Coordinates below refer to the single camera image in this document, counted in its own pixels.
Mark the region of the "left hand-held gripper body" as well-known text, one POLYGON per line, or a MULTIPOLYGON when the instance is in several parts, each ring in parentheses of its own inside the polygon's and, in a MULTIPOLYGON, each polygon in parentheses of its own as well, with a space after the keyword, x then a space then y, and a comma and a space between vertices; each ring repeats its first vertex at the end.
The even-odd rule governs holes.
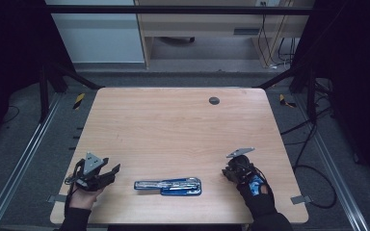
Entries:
POLYGON ((99 174, 102 160, 88 152, 86 158, 76 164, 73 182, 78 188, 86 192, 96 192, 115 182, 115 176, 108 172, 99 174))

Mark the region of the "black frame crossbar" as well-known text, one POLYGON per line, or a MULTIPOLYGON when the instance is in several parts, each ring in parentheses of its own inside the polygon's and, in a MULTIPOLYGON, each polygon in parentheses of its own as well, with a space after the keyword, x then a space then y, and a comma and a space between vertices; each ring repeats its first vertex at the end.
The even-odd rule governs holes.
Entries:
POLYGON ((47 5, 50 13, 141 13, 141 14, 270 14, 310 15, 312 8, 220 7, 220 6, 83 6, 47 5))

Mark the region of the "white cabinet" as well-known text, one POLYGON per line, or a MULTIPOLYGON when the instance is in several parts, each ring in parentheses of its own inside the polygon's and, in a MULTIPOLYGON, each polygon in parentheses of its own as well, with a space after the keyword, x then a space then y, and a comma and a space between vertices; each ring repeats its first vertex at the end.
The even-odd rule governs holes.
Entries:
POLYGON ((53 13, 74 64, 143 63, 138 19, 131 13, 53 13))

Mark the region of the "person's right hand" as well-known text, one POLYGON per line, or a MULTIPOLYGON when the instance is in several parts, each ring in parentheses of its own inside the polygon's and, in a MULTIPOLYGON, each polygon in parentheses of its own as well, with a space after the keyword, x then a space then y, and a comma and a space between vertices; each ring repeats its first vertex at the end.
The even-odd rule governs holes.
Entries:
POLYGON ((263 177, 254 175, 247 183, 238 184, 236 189, 253 218, 268 216, 277 211, 271 188, 263 177))

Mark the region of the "grey table corner bracket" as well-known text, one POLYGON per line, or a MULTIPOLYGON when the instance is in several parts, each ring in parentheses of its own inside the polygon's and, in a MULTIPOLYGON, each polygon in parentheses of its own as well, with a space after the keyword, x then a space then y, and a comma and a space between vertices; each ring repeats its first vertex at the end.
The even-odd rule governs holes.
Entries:
POLYGON ((291 201, 294 205, 301 203, 310 203, 312 201, 311 197, 308 195, 297 195, 291 197, 291 201))
POLYGON ((63 194, 56 194, 56 195, 49 195, 46 199, 49 203, 55 203, 55 202, 63 202, 65 203, 67 199, 66 195, 63 194))

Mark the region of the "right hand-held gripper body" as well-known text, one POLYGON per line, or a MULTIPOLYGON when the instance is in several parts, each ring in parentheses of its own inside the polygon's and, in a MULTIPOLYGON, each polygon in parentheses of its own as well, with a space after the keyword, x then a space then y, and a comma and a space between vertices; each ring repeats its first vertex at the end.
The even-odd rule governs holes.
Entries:
POLYGON ((247 153, 252 152, 254 147, 239 148, 227 155, 230 161, 227 163, 225 169, 234 171, 234 177, 237 178, 238 183, 245 184, 248 182, 248 177, 254 172, 254 165, 246 156, 247 153))

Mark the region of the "light wooden desk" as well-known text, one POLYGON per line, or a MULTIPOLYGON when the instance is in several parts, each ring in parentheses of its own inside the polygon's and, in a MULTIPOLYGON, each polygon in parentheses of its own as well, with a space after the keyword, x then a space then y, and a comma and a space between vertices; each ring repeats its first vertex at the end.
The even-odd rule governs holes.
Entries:
MULTIPOLYGON (((315 0, 134 0, 137 6, 313 7, 315 0)), ((154 38, 242 37, 255 46, 264 67, 276 63, 281 41, 299 38, 306 15, 139 14, 145 57, 154 38)))

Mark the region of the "black curtain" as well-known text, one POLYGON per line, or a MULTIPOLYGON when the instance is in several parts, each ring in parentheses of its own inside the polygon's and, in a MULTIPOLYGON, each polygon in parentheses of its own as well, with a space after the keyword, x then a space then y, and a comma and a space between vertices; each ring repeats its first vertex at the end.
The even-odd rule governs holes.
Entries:
POLYGON ((332 102, 347 139, 370 167, 370 0, 314 0, 296 58, 313 41, 327 38, 315 52, 314 70, 332 81, 332 102))
POLYGON ((35 84, 40 69, 71 58, 45 0, 0 0, 0 124, 17 90, 35 84))

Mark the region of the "person's left hand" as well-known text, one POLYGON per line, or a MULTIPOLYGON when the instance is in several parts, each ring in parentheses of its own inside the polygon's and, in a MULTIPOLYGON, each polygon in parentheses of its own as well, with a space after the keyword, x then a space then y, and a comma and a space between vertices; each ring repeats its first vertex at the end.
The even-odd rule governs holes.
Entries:
POLYGON ((69 202, 70 208, 90 210, 97 197, 103 193, 103 189, 96 192, 86 192, 81 189, 73 190, 69 202))

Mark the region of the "aluminium floor rail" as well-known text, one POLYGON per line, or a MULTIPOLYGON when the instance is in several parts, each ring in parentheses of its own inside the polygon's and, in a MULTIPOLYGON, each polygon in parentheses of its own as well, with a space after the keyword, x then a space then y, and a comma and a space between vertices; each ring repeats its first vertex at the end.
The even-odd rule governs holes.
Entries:
POLYGON ((311 135, 310 142, 314 145, 318 164, 323 166, 332 187, 335 189, 337 201, 340 203, 347 220, 354 231, 370 231, 370 228, 359 209, 345 173, 355 165, 351 147, 333 116, 333 109, 328 99, 317 96, 315 100, 316 121, 307 125, 311 135))
POLYGON ((3 190, 0 192, 0 220, 5 214, 13 195, 15 194, 28 166, 30 165, 40 143, 51 124, 54 114, 57 113, 59 104, 61 103, 64 95, 62 93, 55 93, 49 105, 47 116, 37 126, 32 138, 30 138, 22 155, 16 163, 9 179, 7 180, 3 190))

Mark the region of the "black metal stand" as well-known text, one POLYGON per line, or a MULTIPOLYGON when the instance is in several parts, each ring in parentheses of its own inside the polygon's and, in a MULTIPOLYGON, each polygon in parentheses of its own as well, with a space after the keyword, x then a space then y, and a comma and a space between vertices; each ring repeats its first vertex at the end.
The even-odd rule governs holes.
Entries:
POLYGON ((289 69, 283 71, 276 77, 258 85, 259 89, 266 90, 267 88, 277 84, 284 79, 292 77, 289 91, 291 93, 301 93, 303 89, 306 92, 306 114, 310 121, 316 121, 316 107, 315 107, 315 72, 309 64, 297 64, 289 69))
POLYGON ((56 63, 43 65, 40 69, 40 122, 44 122, 49 114, 48 84, 51 84, 55 92, 65 92, 67 83, 64 77, 68 76, 91 90, 100 90, 102 86, 84 78, 75 70, 56 63))

